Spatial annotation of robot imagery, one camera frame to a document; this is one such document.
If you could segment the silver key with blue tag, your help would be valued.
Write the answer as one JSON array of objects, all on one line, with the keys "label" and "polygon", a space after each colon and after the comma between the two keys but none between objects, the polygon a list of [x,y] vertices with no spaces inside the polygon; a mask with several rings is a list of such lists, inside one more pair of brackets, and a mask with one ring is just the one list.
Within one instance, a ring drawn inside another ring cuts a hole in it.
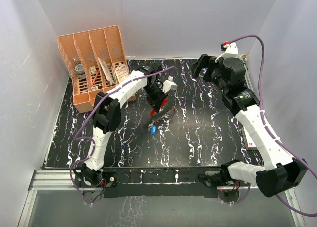
[{"label": "silver key with blue tag", "polygon": [[152,125],[151,127],[150,127],[150,134],[151,135],[154,135],[155,133],[156,133],[156,126],[155,125]]}]

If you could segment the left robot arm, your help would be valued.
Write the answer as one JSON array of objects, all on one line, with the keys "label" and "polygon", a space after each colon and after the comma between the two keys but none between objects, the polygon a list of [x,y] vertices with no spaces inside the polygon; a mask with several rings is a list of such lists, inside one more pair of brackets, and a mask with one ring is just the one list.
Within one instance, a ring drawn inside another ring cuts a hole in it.
[{"label": "left robot arm", "polygon": [[173,80],[162,82],[159,76],[166,72],[161,65],[141,65],[123,80],[123,83],[107,93],[99,92],[92,110],[93,135],[88,156],[83,161],[81,172],[76,176],[88,186],[96,187],[102,182],[101,168],[109,139],[121,123],[121,108],[139,90],[145,90],[152,107],[149,118],[162,115],[167,106],[167,96]]}]

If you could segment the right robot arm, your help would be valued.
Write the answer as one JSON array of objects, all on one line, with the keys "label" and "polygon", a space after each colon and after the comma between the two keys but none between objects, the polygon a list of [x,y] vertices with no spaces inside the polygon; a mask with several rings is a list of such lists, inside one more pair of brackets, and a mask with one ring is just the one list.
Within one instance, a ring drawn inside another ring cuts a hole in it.
[{"label": "right robot arm", "polygon": [[197,78],[201,69],[206,69],[205,82],[212,82],[222,93],[225,106],[243,125],[259,151],[263,166],[232,160],[221,165],[218,180],[231,186],[238,180],[256,186],[266,197],[272,197],[296,187],[307,172],[302,160],[294,157],[272,138],[261,120],[263,111],[255,93],[245,80],[245,67],[236,57],[220,58],[201,54],[191,65],[192,78]]}]

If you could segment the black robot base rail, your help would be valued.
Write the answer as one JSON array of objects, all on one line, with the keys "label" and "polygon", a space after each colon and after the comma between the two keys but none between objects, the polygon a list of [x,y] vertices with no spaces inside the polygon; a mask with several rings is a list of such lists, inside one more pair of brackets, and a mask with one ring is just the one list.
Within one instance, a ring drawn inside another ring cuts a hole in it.
[{"label": "black robot base rail", "polygon": [[237,200],[239,191],[247,187],[243,181],[220,178],[220,167],[87,167],[73,172],[75,183],[85,193],[97,190],[103,198],[131,196],[203,196]]}]

